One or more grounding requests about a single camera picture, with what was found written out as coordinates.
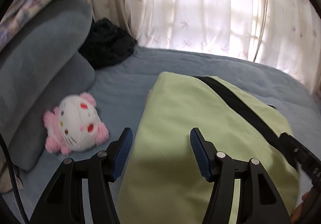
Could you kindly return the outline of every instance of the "black fluffy blanket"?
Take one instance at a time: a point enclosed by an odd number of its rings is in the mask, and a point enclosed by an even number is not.
[[[104,18],[92,23],[79,53],[94,69],[100,69],[124,61],[134,53],[136,44],[136,39]]]

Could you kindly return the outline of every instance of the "plush toy face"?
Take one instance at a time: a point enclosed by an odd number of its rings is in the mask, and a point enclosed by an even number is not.
[[[67,96],[59,105],[59,130],[70,150],[92,147],[100,121],[94,106],[80,96]]]

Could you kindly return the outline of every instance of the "hello kitty plush toy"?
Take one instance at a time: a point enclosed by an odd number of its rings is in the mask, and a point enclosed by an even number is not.
[[[45,148],[49,153],[84,151],[109,138],[109,132],[95,109],[96,101],[88,93],[65,97],[54,108],[46,111],[43,122],[48,130]]]

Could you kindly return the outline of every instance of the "white curtain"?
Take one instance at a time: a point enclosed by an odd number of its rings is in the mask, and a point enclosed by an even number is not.
[[[140,46],[275,67],[321,99],[321,21],[309,0],[88,0]]]

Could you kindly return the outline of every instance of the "gray blanket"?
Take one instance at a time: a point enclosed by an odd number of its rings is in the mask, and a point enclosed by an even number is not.
[[[110,141],[118,139],[124,127],[130,127],[136,134],[146,96],[162,71],[194,76],[215,75],[275,106],[292,125],[295,137],[321,158],[321,115],[309,93],[290,76],[267,66],[234,58],[140,47],[136,47],[134,55],[121,64],[97,71],[96,82],[89,91],[97,101],[102,121],[110,130]],[[71,157],[75,160],[90,158],[109,143],[83,153],[73,153]],[[29,217],[64,158],[44,151],[31,172],[20,174],[24,185],[20,193]],[[116,206],[121,181],[122,177],[111,185]],[[311,183],[302,175],[301,194],[310,187]],[[13,194],[6,194],[4,199],[21,220]],[[86,185],[84,211],[86,223],[92,223]]]

